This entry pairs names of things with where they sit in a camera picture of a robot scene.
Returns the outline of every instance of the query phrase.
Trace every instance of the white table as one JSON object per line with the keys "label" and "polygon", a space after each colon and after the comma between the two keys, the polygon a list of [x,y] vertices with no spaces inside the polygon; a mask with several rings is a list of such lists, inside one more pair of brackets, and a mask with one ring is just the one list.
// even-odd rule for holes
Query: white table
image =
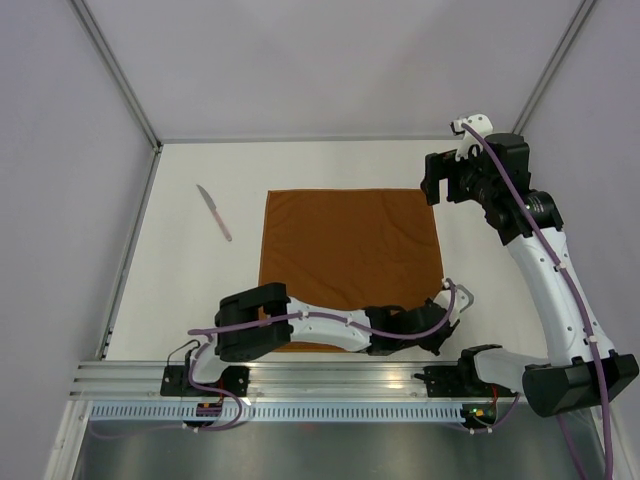
{"label": "white table", "polygon": [[[258,281],[269,190],[417,188],[424,156],[455,141],[272,142],[166,145],[107,358],[162,360],[195,327],[213,326],[221,298]],[[196,189],[204,186],[233,234],[228,243]],[[546,356],[542,327],[526,284],[498,235],[473,202],[435,207],[445,275],[476,303],[444,344],[441,360],[463,348],[497,343]],[[270,354],[263,359],[429,360],[419,348],[389,357]]]}

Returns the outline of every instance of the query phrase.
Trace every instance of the metal frame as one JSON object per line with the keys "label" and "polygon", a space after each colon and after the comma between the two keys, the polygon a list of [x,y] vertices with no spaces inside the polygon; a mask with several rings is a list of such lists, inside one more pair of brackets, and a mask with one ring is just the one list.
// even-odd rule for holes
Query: metal frame
{"label": "metal frame", "polygon": [[91,402],[67,402],[45,470],[45,480],[73,478],[91,407]]}
{"label": "metal frame", "polygon": [[[455,362],[250,362],[247,398],[261,402],[486,402],[486,398],[429,398],[414,378],[428,365]],[[82,362],[69,400],[175,400],[160,397],[166,362]]]}
{"label": "metal frame", "polygon": [[82,28],[89,37],[91,44],[96,49],[98,56],[104,63],[109,75],[116,84],[116,87],[122,95],[122,99],[129,109],[129,112],[138,123],[138,126],[144,133],[145,137],[147,137],[147,140],[151,144],[151,148],[153,148],[154,151],[157,151],[162,146],[162,142],[158,138],[158,135],[156,135],[147,115],[144,113],[144,109],[142,108],[138,97],[136,97],[136,94],[127,80],[122,67],[120,67],[120,63],[113,54],[107,39],[98,26],[98,22],[93,16],[91,9],[86,4],[85,0],[68,0],[68,2],[76,14],[78,21],[82,25]]}
{"label": "metal frame", "polygon": [[113,289],[109,298],[109,307],[106,311],[105,318],[103,320],[102,339],[98,345],[98,349],[95,353],[95,358],[105,359],[107,349],[109,347],[109,341],[111,340],[111,334],[113,333],[113,326],[118,316],[118,310],[120,308],[120,302],[122,301],[122,295],[129,276],[129,268],[133,261],[133,255],[138,243],[138,237],[140,236],[140,230],[142,229],[142,222],[144,220],[144,214],[149,204],[149,197],[151,196],[151,189],[153,187],[153,181],[156,178],[156,172],[158,171],[158,165],[160,163],[160,156],[162,155],[162,147],[159,147],[153,153],[153,158],[149,162],[149,170],[147,174],[147,180],[142,190],[140,199],[137,203],[138,209],[136,216],[133,219],[127,240],[125,243],[125,249],[120,259],[120,266],[118,268],[118,276],[115,279]]}
{"label": "metal frame", "polygon": [[560,38],[560,41],[558,42],[558,45],[551,54],[551,58],[549,58],[549,61],[542,70],[538,81],[533,87],[531,94],[529,94],[529,97],[527,98],[522,111],[518,115],[516,123],[511,130],[513,133],[522,135],[522,132],[529,123],[529,120],[531,120],[533,113],[540,104],[540,100],[549,88],[551,81],[558,73],[558,70],[564,63],[564,60],[567,58],[567,53],[576,42],[578,35],[582,32],[582,29],[593,13],[593,10],[598,1],[599,0],[582,0],[580,2],[578,9],[569,21],[567,28],[565,29],[562,37]]}

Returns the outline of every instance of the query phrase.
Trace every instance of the brown cloth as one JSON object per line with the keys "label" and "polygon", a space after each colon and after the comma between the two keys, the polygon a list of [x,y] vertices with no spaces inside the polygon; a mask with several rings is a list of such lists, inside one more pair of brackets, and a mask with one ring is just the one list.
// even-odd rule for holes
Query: brown cloth
{"label": "brown cloth", "polygon": [[[424,304],[442,259],[433,210],[420,190],[286,190],[267,197],[260,285],[338,310]],[[279,351],[342,351],[290,344]]]}

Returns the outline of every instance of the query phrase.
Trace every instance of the knife blade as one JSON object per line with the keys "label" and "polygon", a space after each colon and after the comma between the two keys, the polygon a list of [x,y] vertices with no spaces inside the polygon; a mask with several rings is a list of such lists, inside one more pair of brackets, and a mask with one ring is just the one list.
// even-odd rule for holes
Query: knife blade
{"label": "knife blade", "polygon": [[216,222],[220,227],[220,230],[222,230],[222,234],[224,235],[224,238],[226,238],[227,241],[230,242],[233,238],[231,237],[231,233],[229,232],[229,229],[222,221],[222,217],[218,213],[216,202],[213,201],[213,198],[211,198],[211,195],[209,195],[209,192],[207,192],[202,186],[196,184],[196,187],[198,187],[198,190],[200,191],[200,195],[202,195],[202,198],[204,198],[204,202],[207,204],[207,207],[209,207],[209,210],[211,210],[211,213],[213,214],[213,218],[216,219]]}

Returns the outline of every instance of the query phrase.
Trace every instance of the black mount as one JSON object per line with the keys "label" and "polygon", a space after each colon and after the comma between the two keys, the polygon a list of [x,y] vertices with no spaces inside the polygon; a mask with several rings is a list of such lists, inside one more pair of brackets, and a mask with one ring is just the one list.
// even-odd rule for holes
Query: black mount
{"label": "black mount", "polygon": [[[424,332],[436,325],[447,313],[446,309],[431,299],[428,299],[423,306],[408,311],[400,310],[393,313],[390,307],[367,307],[364,311],[369,317],[372,328],[402,335]],[[417,340],[394,340],[371,335],[371,345],[367,348],[367,353],[369,355],[389,355],[418,345],[423,350],[440,355],[440,347],[453,334],[459,323],[459,320],[454,324],[447,321],[432,335]]]}
{"label": "black mount", "polygon": [[[429,398],[482,398],[493,396],[491,384],[478,378],[473,357],[484,350],[500,348],[499,345],[482,345],[462,351],[456,365],[429,365],[423,373],[414,377],[422,380],[427,387]],[[495,385],[501,398],[514,397],[508,388]]]}
{"label": "black mount", "polygon": [[[187,352],[182,365],[170,365],[164,368],[160,385],[161,397],[220,397],[219,394],[198,390],[189,383],[189,368],[191,367],[191,351]],[[215,383],[206,384],[207,387],[224,388],[238,397],[247,396],[249,385],[249,369],[247,367],[231,365],[224,369],[220,379]]]}
{"label": "black mount", "polygon": [[[562,229],[563,221],[546,192],[529,188],[529,145],[520,135],[496,133],[486,137],[498,155],[529,212],[540,228]],[[530,225],[513,200],[504,180],[486,151],[456,160],[456,151],[432,153],[425,158],[425,177],[420,188],[429,205],[440,202],[440,180],[448,180],[447,200],[460,203],[475,200],[485,211],[487,223],[498,231],[503,245],[519,235],[530,237]]]}
{"label": "black mount", "polygon": [[[613,400],[638,376],[632,354],[613,353],[602,359],[609,400]],[[593,361],[576,361],[567,367],[529,365],[522,376],[527,401],[541,417],[600,405],[598,377]]]}
{"label": "black mount", "polygon": [[[267,315],[287,313],[287,287],[284,283],[269,283],[237,293],[220,301],[216,327],[228,327],[258,319],[260,309]],[[218,335],[215,353],[223,362],[249,362],[291,342],[288,322]]]}
{"label": "black mount", "polygon": [[[269,283],[252,288],[223,299],[220,311],[216,314],[217,327],[227,327],[258,319],[260,309],[267,315],[276,316],[287,313],[287,287],[283,283]],[[390,333],[414,334],[436,325],[445,315],[446,310],[428,299],[421,307],[405,311],[399,306],[366,307],[371,327]],[[418,340],[394,340],[372,334],[371,345],[366,353],[369,355],[389,355],[398,350],[419,345],[435,355],[440,354],[440,347],[458,326],[458,322],[449,321],[433,335]],[[247,362],[255,360],[291,341],[292,327],[288,321],[271,325],[249,328],[237,332],[218,335],[215,353],[224,362]]]}

